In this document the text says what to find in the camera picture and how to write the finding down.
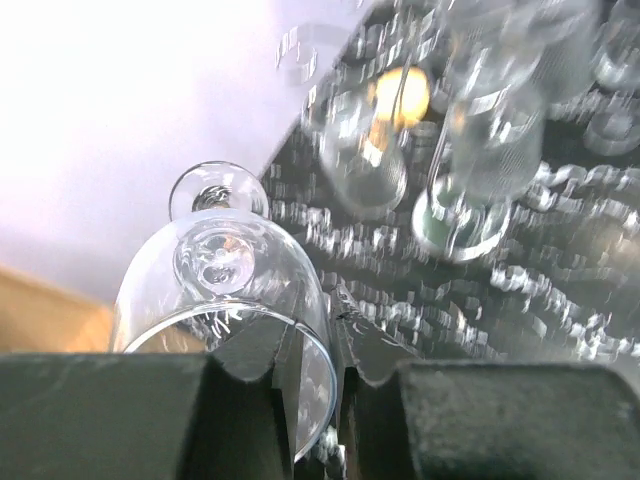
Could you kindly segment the clear smooth wine glass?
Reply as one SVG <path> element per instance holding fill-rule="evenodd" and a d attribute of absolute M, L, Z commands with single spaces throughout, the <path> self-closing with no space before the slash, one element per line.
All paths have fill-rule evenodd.
<path fill-rule="evenodd" d="M 243 167 L 209 161 L 185 171 L 169 196 L 168 224 L 124 275 L 109 348 L 208 352 L 246 378 L 272 369 L 300 459 L 330 422 L 337 375 L 315 268 L 269 214 L 263 186 Z"/>

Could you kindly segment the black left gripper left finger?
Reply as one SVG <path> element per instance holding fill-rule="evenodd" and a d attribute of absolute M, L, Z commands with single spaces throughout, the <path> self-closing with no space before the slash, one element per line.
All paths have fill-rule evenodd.
<path fill-rule="evenodd" d="M 289 479 L 302 337 L 261 317 L 208 354 L 8 354 L 5 479 Z"/>

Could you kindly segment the chrome wine glass rack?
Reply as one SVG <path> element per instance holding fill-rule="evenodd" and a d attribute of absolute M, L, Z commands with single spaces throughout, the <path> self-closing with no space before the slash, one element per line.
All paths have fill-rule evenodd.
<path fill-rule="evenodd" d="M 403 85 L 415 54 L 405 37 L 413 30 L 413 24 L 392 20 L 358 32 L 341 62 L 311 89 L 299 128 L 264 180 L 273 218 L 294 227 L 306 244 L 331 258 L 364 265 L 406 257 L 466 262 L 492 250 L 508 225 L 506 205 L 475 204 L 449 178 L 437 174 L 446 132 L 425 118 L 396 130 L 391 116 L 407 187 L 399 205 L 380 219 L 363 220 L 347 212 L 321 167 L 324 102 L 348 91 L 368 99 L 369 84 L 399 67 Z"/>

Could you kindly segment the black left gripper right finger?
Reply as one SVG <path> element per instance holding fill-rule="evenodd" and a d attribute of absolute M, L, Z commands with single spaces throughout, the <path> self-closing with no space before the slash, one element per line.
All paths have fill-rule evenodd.
<path fill-rule="evenodd" d="M 425 361 L 332 290 L 350 479 L 635 479 L 639 398 L 584 363 Z"/>

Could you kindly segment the ribbed glass goblet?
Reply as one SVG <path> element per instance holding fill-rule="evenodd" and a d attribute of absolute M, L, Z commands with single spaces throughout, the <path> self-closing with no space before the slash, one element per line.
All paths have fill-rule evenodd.
<path fill-rule="evenodd" d="M 404 197 L 407 170 L 394 128 L 377 100 L 348 91 L 323 104 L 321 167 L 345 210 L 363 220 L 393 211 Z"/>

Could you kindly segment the clear patterned short goblet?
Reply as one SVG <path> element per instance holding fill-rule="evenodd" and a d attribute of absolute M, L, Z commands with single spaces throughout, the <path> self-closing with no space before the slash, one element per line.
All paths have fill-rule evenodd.
<path fill-rule="evenodd" d="M 445 79 L 454 186 L 490 204 L 513 200 L 541 161 L 543 102 L 530 79 L 542 56 L 514 1 L 451 1 Z"/>

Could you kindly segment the frosted short goblet front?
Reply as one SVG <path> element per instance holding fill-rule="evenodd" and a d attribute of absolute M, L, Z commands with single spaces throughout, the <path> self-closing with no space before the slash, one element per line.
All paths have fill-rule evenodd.
<path fill-rule="evenodd" d="M 599 1 L 513 1 L 503 33 L 515 43 L 525 74 L 512 80 L 504 102 L 563 103 L 593 84 L 591 64 Z"/>

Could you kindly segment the patterned glass goblet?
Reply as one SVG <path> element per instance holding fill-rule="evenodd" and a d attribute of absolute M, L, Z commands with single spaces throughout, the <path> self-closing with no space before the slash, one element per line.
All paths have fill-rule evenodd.
<path fill-rule="evenodd" d="M 591 117 L 585 146 L 603 156 L 639 146 L 639 3 L 619 0 L 603 25 L 594 60 L 598 86 L 613 94 Z"/>

